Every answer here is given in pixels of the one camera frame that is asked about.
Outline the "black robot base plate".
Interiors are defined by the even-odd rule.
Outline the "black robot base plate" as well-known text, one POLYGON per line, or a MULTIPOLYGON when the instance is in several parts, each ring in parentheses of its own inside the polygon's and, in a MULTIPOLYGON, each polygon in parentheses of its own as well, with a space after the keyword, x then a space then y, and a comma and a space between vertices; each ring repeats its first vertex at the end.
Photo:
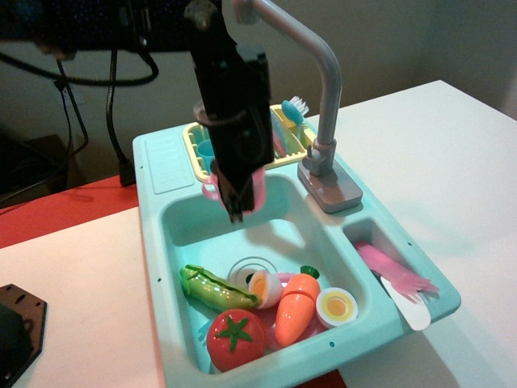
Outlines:
POLYGON ((47 308, 17 285, 1 287, 1 387, 12 387, 41 354, 47 308))

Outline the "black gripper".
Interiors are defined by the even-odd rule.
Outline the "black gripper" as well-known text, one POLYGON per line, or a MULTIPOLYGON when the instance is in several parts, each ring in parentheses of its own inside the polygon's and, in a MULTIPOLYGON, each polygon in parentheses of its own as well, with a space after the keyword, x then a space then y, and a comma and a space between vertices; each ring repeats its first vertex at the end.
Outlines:
POLYGON ((216 192, 230 222, 243 222, 255 208, 252 174, 274 161, 268 103, 246 106, 226 118, 208 116, 205 106, 194 106, 197 122, 208 129, 215 159, 211 173, 216 192))

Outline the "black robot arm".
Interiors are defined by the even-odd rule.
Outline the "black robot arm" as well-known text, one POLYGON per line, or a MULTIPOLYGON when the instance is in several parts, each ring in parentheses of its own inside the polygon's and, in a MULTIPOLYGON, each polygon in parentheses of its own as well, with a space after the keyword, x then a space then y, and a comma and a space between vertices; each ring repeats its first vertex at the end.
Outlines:
POLYGON ((253 174, 274 158, 267 58, 229 35, 219 1, 4 1, 1 38, 31 41, 41 52, 69 60, 80 51, 125 50, 149 67, 140 78, 68 77, 8 55, 4 63, 64 84, 141 86, 159 74, 154 53, 191 54, 201 101, 195 118, 209 133, 212 173, 230 221, 259 207, 253 174))

